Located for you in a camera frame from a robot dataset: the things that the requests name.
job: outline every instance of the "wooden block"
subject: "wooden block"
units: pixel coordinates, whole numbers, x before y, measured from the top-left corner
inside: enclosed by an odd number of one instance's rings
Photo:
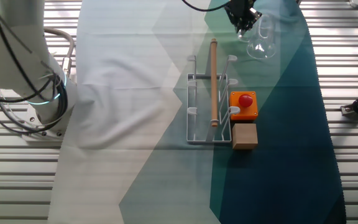
[[[255,149],[258,146],[256,124],[235,124],[232,138],[233,149]]]

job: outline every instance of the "white cloth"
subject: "white cloth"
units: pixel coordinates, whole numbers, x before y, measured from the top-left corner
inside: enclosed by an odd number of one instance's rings
[[[209,2],[193,1],[203,8]],[[119,203],[182,104],[173,87],[208,30],[204,15],[179,0],[83,1],[78,101],[58,161],[49,224],[124,223]],[[176,51],[169,55],[162,44]],[[202,156],[210,176],[212,151]],[[206,183],[205,220],[219,223],[207,206],[210,177]]]

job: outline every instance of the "orange box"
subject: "orange box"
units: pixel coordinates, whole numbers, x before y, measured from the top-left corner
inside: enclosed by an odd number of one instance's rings
[[[240,101],[242,101],[243,105],[250,105],[246,107],[242,106]],[[231,115],[230,118],[233,121],[253,121],[258,117],[258,105],[256,102],[256,93],[254,91],[231,92],[229,104],[230,106],[240,107],[240,113]]]

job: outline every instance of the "wooden dowel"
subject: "wooden dowel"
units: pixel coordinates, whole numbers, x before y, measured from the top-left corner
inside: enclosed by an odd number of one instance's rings
[[[216,46],[218,42],[215,38],[211,41],[211,109],[212,119],[218,119],[218,82],[216,78]],[[218,122],[212,123],[212,127],[217,127]]]

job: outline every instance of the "table surface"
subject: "table surface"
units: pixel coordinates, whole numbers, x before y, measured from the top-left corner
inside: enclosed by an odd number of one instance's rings
[[[46,0],[45,26],[76,37],[80,8],[81,1]],[[303,0],[301,9],[314,45],[347,216],[349,223],[358,224],[358,123],[343,118],[339,110],[358,98],[358,9],[335,0]],[[52,35],[47,35],[47,42],[61,62],[68,43]],[[75,59],[71,73],[76,73]],[[11,91],[4,95],[17,96]],[[25,103],[13,108],[25,116]],[[0,224],[46,223],[59,148],[52,142],[28,145],[0,125]]]

